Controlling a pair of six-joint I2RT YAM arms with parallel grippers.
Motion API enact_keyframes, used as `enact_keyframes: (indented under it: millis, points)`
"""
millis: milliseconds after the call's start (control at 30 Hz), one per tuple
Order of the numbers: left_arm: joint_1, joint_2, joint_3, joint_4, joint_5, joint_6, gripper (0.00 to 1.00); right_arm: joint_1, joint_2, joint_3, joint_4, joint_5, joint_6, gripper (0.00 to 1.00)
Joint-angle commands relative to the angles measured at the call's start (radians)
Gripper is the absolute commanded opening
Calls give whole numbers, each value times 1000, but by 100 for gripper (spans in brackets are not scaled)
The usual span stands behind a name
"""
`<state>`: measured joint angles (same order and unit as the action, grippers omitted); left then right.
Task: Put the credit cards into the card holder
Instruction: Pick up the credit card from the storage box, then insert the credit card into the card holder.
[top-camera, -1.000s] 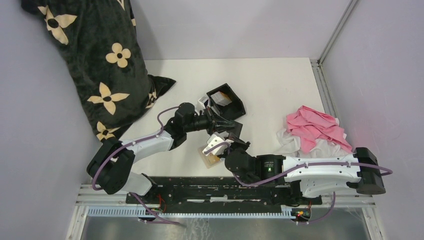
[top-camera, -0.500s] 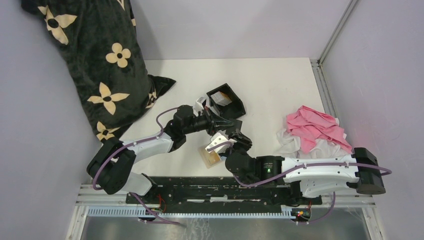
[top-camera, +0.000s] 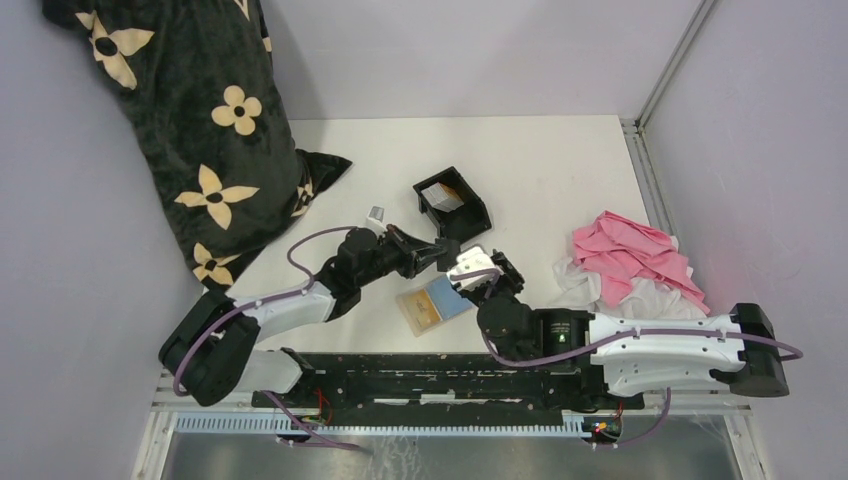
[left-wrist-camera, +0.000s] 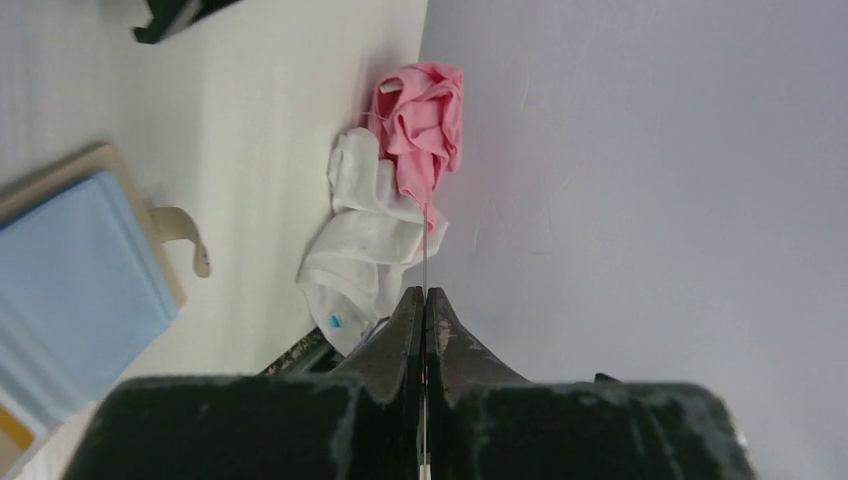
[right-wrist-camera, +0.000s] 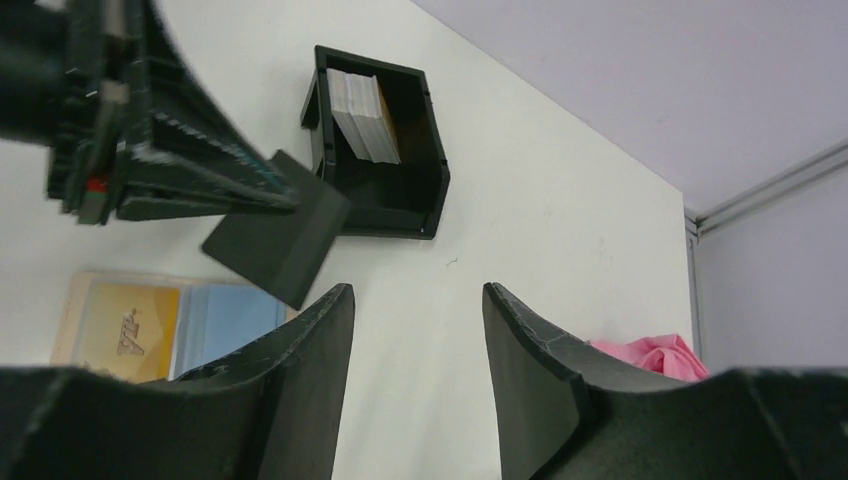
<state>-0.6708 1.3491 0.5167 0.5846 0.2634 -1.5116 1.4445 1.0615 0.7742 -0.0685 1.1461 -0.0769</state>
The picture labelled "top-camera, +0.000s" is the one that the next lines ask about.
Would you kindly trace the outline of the black plastic tray box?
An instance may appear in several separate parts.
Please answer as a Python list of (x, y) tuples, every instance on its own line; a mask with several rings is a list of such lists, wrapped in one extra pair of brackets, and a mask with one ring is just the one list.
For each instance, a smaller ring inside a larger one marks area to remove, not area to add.
[(453, 166), (414, 184), (413, 191), (439, 237), (466, 244), (493, 227), (486, 204)]

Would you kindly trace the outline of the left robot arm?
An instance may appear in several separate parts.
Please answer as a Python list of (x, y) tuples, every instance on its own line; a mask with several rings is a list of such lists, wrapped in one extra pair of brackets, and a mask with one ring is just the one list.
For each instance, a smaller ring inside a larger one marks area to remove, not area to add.
[(220, 290), (204, 293), (162, 345), (158, 358), (172, 374), (172, 390), (203, 407), (238, 386), (257, 343), (305, 325), (336, 320), (352, 310), (365, 286), (392, 273), (413, 279), (431, 265), (449, 269), (460, 244), (418, 239), (395, 225), (377, 234), (342, 226), (344, 240), (313, 273), (294, 262), (306, 281), (281, 293), (238, 301)]

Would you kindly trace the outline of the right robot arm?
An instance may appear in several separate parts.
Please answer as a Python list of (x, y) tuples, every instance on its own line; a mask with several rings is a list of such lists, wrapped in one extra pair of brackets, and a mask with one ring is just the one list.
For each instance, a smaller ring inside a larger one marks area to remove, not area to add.
[(523, 276), (501, 252), (473, 248), (451, 273), (477, 308), (484, 344), (500, 364), (575, 372), (580, 400), (602, 408), (649, 390), (713, 389), (737, 396), (789, 394), (784, 365), (803, 352), (777, 339), (757, 304), (723, 315), (627, 319), (569, 308), (533, 308), (518, 299)]

